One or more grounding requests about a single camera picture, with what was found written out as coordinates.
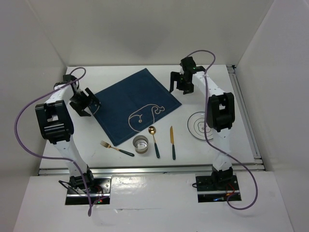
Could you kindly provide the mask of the blue whale placemat cloth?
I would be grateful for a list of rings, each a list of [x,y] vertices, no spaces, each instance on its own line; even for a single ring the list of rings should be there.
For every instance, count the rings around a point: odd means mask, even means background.
[[[95,96],[100,104],[91,105],[90,112],[114,146],[181,106],[148,69],[132,74]]]

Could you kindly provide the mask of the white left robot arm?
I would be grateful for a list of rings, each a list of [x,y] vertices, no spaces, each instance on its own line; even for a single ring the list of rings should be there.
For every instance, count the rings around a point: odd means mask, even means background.
[[[72,74],[64,75],[63,81],[54,85],[54,90],[45,103],[35,106],[41,135],[65,160],[70,174],[69,185],[89,193],[95,188],[95,180],[73,140],[74,125],[67,104],[83,117],[91,116],[86,108],[94,107],[96,113],[101,103],[90,89],[80,90],[77,78]]]

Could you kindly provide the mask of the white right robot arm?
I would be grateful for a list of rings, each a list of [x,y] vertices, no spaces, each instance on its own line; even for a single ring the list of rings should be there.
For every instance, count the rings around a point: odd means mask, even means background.
[[[235,121],[235,100],[231,92],[223,91],[208,75],[208,71],[197,66],[192,57],[180,62],[180,72],[171,72],[169,91],[176,88],[183,94],[194,92],[197,87],[206,97],[204,123],[212,130],[210,146],[217,150],[212,163],[211,179],[207,183],[215,189],[224,189],[233,176],[230,152],[230,129]]]

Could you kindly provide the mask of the small metal cup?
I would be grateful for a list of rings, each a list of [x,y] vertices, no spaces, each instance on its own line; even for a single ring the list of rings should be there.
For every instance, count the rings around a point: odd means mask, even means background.
[[[135,151],[139,154],[144,154],[147,152],[148,143],[148,139],[142,135],[136,136],[132,141]]]

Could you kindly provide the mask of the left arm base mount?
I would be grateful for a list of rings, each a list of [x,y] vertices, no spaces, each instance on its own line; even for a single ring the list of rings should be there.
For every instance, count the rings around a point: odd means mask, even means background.
[[[69,182],[62,180],[59,180],[58,182],[67,190],[65,205],[88,204],[86,190],[73,188]],[[95,178],[94,186],[89,188],[91,203],[93,204],[95,201],[97,201],[97,205],[110,204],[111,184],[111,177]]]

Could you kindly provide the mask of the front aluminium rail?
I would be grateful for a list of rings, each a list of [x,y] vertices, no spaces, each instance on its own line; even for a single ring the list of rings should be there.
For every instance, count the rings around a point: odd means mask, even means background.
[[[143,167],[143,168],[92,168],[93,174],[155,174],[155,173],[198,173],[211,172],[210,165],[195,166],[162,166],[162,167]],[[40,169],[38,175],[68,175],[67,169]]]

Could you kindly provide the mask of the aluminium rail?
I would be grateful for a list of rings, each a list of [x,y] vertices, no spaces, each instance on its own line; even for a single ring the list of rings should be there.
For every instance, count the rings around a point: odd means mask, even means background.
[[[257,168],[253,168],[254,170],[265,170],[265,165],[263,159],[260,154],[260,150],[258,148],[256,138],[253,132],[253,128],[249,119],[248,111],[245,105],[245,101],[243,98],[243,94],[240,89],[239,81],[236,75],[236,66],[235,65],[226,65],[228,75],[230,77],[230,81],[236,95],[237,103],[239,105],[240,114],[244,123],[244,127],[247,133],[247,137],[249,140],[250,147],[253,151],[254,165]]]
[[[210,165],[195,166],[162,166],[162,167],[143,167],[143,168],[92,168],[93,174],[155,174],[155,173],[198,173],[211,172]],[[68,175],[67,169],[40,169],[38,175]]]

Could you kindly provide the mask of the right side aluminium rail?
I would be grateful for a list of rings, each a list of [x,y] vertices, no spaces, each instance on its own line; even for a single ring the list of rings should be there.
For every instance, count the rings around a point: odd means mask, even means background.
[[[237,103],[239,105],[240,114],[244,123],[244,127],[247,133],[247,137],[249,140],[250,147],[253,151],[254,165],[257,168],[253,168],[254,170],[265,170],[265,165],[263,159],[260,154],[260,150],[258,148],[256,138],[253,132],[253,128],[249,119],[248,111],[245,105],[245,101],[243,98],[243,94],[240,89],[239,81],[236,75],[236,66],[235,65],[226,65],[228,75],[230,77],[230,81],[236,95]]]

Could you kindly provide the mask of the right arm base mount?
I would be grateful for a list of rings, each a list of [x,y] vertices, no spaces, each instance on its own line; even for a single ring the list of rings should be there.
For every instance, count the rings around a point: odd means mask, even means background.
[[[196,182],[192,184],[197,189],[199,203],[241,201],[240,188],[236,175],[232,168],[226,171],[213,169],[211,175],[196,176]]]

